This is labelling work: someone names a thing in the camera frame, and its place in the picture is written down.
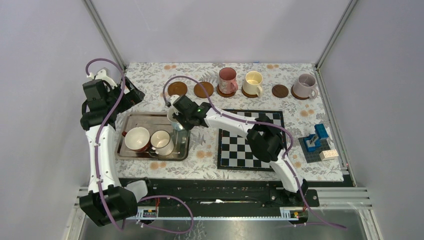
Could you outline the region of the blue handled white mug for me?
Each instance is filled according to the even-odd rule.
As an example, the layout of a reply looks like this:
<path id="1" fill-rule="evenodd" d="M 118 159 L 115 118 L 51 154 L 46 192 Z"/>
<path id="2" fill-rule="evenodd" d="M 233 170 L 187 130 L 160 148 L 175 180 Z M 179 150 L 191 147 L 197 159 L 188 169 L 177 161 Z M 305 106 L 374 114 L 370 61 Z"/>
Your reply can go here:
<path id="1" fill-rule="evenodd" d="M 169 120 L 172 128 L 176 131 L 183 131 L 184 127 L 174 118 L 175 110 L 173 108 L 170 108 L 167 111 L 167 119 Z"/>

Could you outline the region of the white ribbed mug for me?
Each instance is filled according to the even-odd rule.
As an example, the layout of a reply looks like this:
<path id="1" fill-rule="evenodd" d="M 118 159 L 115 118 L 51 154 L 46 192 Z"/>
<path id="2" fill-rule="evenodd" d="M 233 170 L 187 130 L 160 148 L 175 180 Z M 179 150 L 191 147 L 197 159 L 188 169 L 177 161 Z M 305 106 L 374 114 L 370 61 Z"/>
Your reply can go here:
<path id="1" fill-rule="evenodd" d="M 150 137 L 152 150 L 159 156 L 170 155 L 174 150 L 174 142 L 169 132 L 157 130 Z"/>

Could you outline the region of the pink mug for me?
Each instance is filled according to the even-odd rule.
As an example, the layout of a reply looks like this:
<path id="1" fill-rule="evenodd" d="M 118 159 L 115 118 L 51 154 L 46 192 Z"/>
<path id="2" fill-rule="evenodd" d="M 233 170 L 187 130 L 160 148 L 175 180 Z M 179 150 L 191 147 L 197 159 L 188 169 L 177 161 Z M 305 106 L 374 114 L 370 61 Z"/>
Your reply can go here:
<path id="1" fill-rule="evenodd" d="M 224 94 L 237 92 L 239 86 L 237 84 L 237 73 L 231 67 L 222 68 L 219 73 L 219 90 Z"/>

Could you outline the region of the cream yellow mug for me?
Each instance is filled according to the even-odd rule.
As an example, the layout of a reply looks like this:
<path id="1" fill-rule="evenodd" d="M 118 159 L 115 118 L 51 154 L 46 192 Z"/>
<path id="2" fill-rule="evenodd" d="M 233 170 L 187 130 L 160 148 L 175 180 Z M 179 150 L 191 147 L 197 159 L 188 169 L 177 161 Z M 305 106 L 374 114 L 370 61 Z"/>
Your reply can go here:
<path id="1" fill-rule="evenodd" d="M 242 90 L 247 95 L 261 97 L 264 94 L 263 76 L 258 71 L 250 71 L 245 75 Z"/>

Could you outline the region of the dark brown small coaster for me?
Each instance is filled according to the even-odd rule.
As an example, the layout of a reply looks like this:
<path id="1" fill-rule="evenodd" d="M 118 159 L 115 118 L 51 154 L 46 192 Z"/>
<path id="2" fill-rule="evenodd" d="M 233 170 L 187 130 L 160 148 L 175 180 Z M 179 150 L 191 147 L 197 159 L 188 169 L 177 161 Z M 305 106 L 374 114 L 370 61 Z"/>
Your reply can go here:
<path id="1" fill-rule="evenodd" d="M 271 89 L 272 94 L 277 98 L 285 98 L 289 95 L 289 89 L 282 84 L 276 84 Z"/>

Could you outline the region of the lavender mug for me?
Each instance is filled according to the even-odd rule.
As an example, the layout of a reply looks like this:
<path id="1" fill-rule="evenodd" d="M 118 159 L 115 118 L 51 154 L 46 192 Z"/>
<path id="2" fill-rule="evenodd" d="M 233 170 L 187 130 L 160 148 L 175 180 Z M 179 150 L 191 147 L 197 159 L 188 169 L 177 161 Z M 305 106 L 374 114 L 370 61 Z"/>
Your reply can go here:
<path id="1" fill-rule="evenodd" d="M 293 84 L 293 91 L 299 97 L 309 97 L 313 100 L 318 97 L 317 80 L 310 74 L 301 74 Z"/>

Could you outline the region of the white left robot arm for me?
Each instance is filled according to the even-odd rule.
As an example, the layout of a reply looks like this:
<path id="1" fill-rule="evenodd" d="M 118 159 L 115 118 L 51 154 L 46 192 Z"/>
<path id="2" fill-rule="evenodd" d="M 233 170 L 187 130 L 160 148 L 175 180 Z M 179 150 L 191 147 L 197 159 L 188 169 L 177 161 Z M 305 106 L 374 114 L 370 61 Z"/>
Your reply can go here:
<path id="1" fill-rule="evenodd" d="M 83 84 L 86 100 L 82 103 L 80 124 L 89 145 L 90 178 L 88 194 L 79 199 L 80 208 L 99 227 L 133 217 L 138 202 L 152 204 L 155 192 L 141 178 L 121 185 L 115 169 L 114 139 L 117 115 L 140 103 L 145 94 L 129 79 L 125 91 L 118 84 L 95 79 Z"/>

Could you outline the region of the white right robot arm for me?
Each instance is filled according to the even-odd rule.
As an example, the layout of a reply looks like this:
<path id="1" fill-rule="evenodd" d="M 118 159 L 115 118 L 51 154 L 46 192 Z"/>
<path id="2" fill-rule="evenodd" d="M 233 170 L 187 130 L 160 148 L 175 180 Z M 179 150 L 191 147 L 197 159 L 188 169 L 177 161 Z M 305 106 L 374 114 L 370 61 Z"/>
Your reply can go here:
<path id="1" fill-rule="evenodd" d="M 165 105 L 175 110 L 173 117 L 186 129 L 193 127 L 216 128 L 236 134 L 247 140 L 252 154 L 269 163 L 282 182 L 287 201 L 299 206 L 307 199 L 308 183 L 300 176 L 288 157 L 284 136 L 289 132 L 268 117 L 243 117 L 217 108 L 211 100 L 197 104 L 185 95 L 172 95 Z"/>

